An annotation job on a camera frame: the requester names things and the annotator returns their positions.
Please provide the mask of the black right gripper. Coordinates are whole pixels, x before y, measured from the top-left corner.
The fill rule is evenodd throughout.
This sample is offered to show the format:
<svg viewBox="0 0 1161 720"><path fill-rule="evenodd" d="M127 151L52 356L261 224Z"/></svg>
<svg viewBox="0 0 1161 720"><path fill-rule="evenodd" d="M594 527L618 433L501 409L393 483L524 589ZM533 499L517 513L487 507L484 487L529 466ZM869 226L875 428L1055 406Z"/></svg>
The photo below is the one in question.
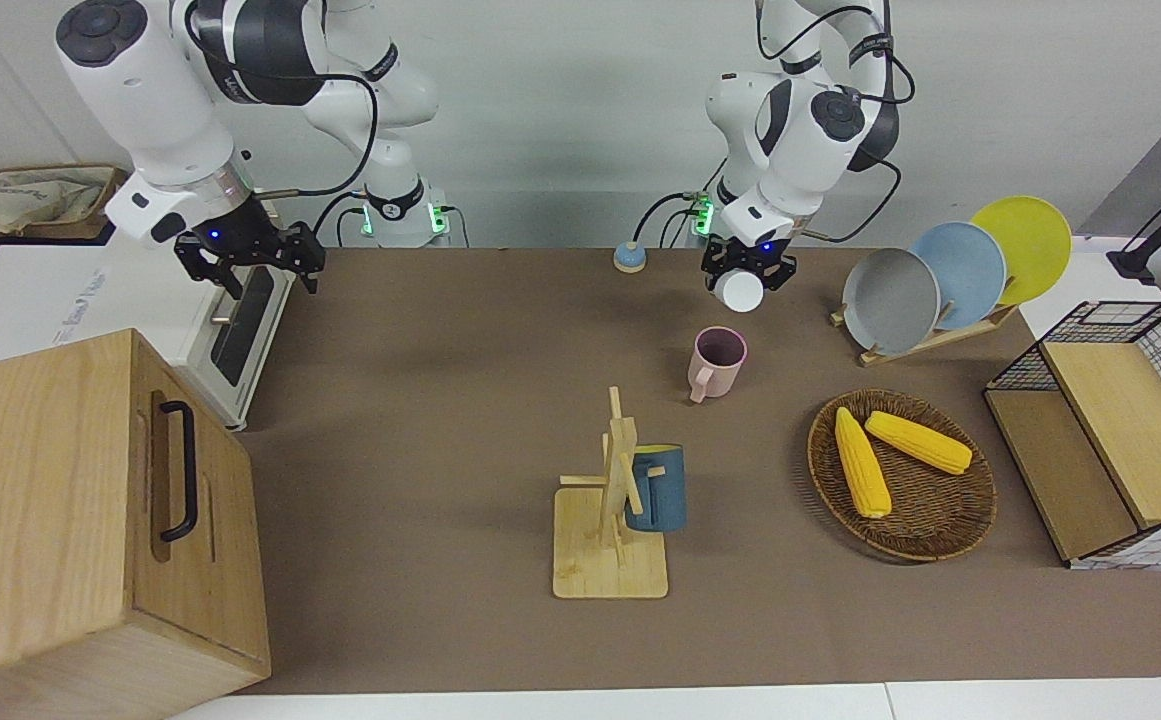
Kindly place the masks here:
<svg viewBox="0 0 1161 720"><path fill-rule="evenodd" d="M327 251L310 225L289 226L289 250L282 229L273 223L264 204L247 199L223 217L205 219L176 238L176 258L183 268L201 271L233 300L241 300L245 288L232 266L277 266L293 272L307 293L318 293L320 271Z"/></svg>

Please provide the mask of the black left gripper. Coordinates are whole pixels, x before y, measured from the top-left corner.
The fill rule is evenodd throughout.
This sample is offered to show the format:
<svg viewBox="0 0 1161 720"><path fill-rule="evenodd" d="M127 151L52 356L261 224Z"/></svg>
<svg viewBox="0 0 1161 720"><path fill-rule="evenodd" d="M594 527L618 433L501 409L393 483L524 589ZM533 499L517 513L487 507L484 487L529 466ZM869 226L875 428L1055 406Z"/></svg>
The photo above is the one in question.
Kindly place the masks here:
<svg viewBox="0 0 1161 720"><path fill-rule="evenodd" d="M705 273L705 290L717 293L717 286L723 281L724 273L731 271L750 272L763 275L763 288L766 291L778 291L798 272L798 260L786 258L784 252L789 249L789 238L745 245L740 238L726 240L721 235L712 235L705 243L702 271Z"/></svg>

